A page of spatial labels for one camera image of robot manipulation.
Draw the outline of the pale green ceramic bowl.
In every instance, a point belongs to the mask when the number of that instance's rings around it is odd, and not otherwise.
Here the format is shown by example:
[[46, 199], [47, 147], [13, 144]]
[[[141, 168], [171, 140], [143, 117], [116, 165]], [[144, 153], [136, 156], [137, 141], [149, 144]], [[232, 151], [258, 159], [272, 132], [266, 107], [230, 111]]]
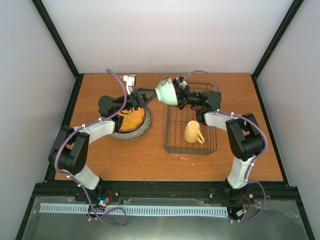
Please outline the pale green ceramic bowl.
[[157, 99], [166, 105], [177, 106], [178, 98], [176, 95], [173, 81], [169, 75], [164, 76], [155, 88]]

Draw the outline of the green wire dish rack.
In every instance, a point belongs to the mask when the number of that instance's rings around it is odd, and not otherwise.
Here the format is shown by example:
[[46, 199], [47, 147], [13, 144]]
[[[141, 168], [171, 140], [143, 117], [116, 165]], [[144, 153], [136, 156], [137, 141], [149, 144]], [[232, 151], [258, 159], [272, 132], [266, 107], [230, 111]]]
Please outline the green wire dish rack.
[[216, 128], [205, 123], [204, 114], [214, 109], [210, 83], [175, 83], [177, 106], [163, 110], [163, 147], [172, 154], [209, 155], [217, 148]]

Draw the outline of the yellow ceramic mug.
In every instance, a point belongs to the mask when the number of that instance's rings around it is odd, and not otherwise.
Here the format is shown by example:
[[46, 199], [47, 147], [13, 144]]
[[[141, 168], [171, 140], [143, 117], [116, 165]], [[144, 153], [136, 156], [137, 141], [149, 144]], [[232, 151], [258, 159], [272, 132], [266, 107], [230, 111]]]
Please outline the yellow ceramic mug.
[[195, 121], [191, 120], [186, 124], [185, 130], [184, 130], [184, 139], [188, 143], [200, 143], [203, 144], [205, 142], [205, 138], [200, 130], [200, 124]]

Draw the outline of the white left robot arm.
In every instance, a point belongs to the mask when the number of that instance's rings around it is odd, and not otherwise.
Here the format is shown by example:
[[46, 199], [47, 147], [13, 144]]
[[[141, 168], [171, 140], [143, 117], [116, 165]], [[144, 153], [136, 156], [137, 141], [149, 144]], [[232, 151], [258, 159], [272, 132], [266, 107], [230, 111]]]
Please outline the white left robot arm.
[[66, 174], [92, 201], [103, 198], [101, 179], [87, 165], [89, 145], [100, 138], [111, 136], [119, 141], [141, 137], [150, 127], [152, 117], [147, 105], [159, 97], [156, 89], [138, 88], [115, 98], [102, 96], [98, 101], [100, 118], [77, 127], [60, 128], [48, 160], [56, 172]]

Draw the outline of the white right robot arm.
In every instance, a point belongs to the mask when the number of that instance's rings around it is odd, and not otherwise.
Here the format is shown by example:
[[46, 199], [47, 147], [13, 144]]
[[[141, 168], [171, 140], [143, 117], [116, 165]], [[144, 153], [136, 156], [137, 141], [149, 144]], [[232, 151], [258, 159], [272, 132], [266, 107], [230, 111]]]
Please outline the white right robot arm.
[[232, 200], [245, 191], [255, 161], [267, 150], [268, 140], [252, 113], [243, 115], [220, 111], [222, 94], [218, 91], [194, 92], [186, 84], [174, 84], [179, 109], [197, 107], [199, 123], [227, 132], [234, 156], [224, 183], [224, 195]]

